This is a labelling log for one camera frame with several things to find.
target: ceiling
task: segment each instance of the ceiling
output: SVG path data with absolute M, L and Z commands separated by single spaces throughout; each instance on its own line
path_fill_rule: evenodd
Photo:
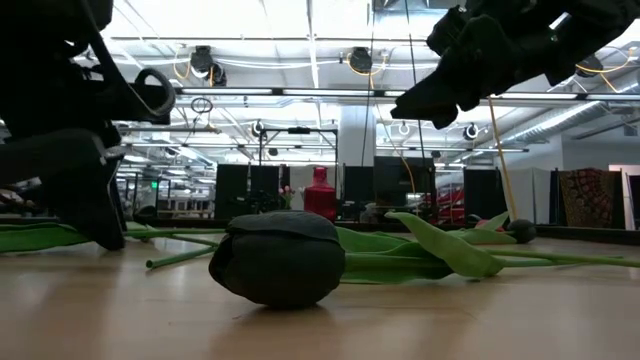
M 413 86 L 414 76 L 419 81 L 436 66 L 438 56 L 426 46 L 424 40 L 445 9 L 457 2 L 411 0 L 408 26 L 404 2 L 386 1 L 393 3 L 391 10 L 374 16 L 370 11 L 371 3 L 367 0 L 165 0 L 161 6 L 156 0 L 115 0 L 113 20 L 102 35 L 121 72 L 130 81 L 140 68 L 152 66 L 162 71 L 176 87 L 206 88 L 208 84 L 193 72 L 186 78 L 182 77 L 187 71 L 186 61 L 194 47 L 210 45 L 212 56 L 225 69 L 228 87 L 368 89 L 371 85 L 369 77 L 354 73 L 343 62 L 354 46 L 365 46 L 372 48 L 376 65 L 376 73 L 372 77 L 374 88 L 406 90 Z M 596 54 L 607 68 L 627 63 L 624 69 L 611 73 L 609 81 L 615 83 L 617 78 L 635 71 L 637 57 L 630 61 L 627 58 L 629 49 L 637 40 L 639 26 L 636 21 L 623 36 Z M 88 62 L 83 57 L 77 60 L 85 64 Z M 611 92 L 601 77 L 575 78 L 555 88 L 551 88 L 544 77 L 538 77 L 510 91 Z M 257 138 L 251 135 L 251 126 L 258 120 L 269 128 L 303 126 L 337 129 L 341 121 L 341 108 L 345 105 L 339 99 L 325 98 L 289 101 L 291 99 L 287 97 L 274 96 L 252 96 L 248 100 L 242 96 L 209 96 L 208 99 L 215 105 L 214 109 L 208 114 L 199 115 L 190 109 L 193 98 L 180 96 L 178 102 L 182 105 L 172 112 L 170 128 L 128 131 L 124 142 L 228 144 L 229 148 L 194 145 L 190 151 L 197 152 L 198 157 L 213 163 L 246 163 L 251 158 L 257 158 L 257 149 L 247 148 L 240 152 L 232 147 L 257 143 Z M 545 104 L 544 101 L 527 104 L 505 102 L 495 108 L 501 133 L 558 106 Z M 359 105 L 365 106 L 366 103 L 360 102 Z M 381 100 L 370 105 L 378 123 L 376 143 L 381 147 L 378 154 L 392 155 L 389 143 L 397 146 L 420 143 L 417 122 L 391 119 L 389 111 L 393 108 L 392 101 Z M 151 126 L 120 120 L 135 129 Z M 474 142 L 467 142 L 462 136 L 463 128 L 471 123 L 480 128 L 480 136 Z M 429 122 L 422 122 L 421 125 L 425 146 L 475 147 L 485 144 L 486 147 L 493 136 L 487 106 L 461 113 L 458 120 L 445 130 L 437 131 Z M 185 132 L 185 129 L 204 131 L 206 128 L 216 128 L 221 132 Z M 287 159 L 332 161 L 334 155 L 331 144 L 335 138 L 333 135 L 327 138 L 313 134 L 301 136 L 283 133 L 274 138 L 271 144 L 319 145 L 321 148 L 287 151 Z M 194 164 L 195 161 L 195 164 L 199 164 L 188 156 L 171 157 L 161 147 L 133 146 L 127 151 L 154 163 L 176 165 Z M 419 156 L 419 152 L 405 153 L 405 156 L 414 155 Z M 445 153 L 443 161 L 459 159 L 459 155 Z

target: red bottle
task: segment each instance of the red bottle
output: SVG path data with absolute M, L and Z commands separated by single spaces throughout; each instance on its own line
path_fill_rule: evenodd
M 304 210 L 336 221 L 336 189 L 327 183 L 327 168 L 313 169 L 313 183 L 304 189 Z

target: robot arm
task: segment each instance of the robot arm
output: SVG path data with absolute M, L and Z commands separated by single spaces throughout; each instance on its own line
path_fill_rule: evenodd
M 620 36 L 640 15 L 638 0 L 469 0 L 435 25 L 427 45 L 436 70 L 396 100 L 394 118 L 430 120 L 440 129 L 460 107 L 545 74 L 554 85 L 575 64 Z M 550 24 L 563 13 L 563 22 Z

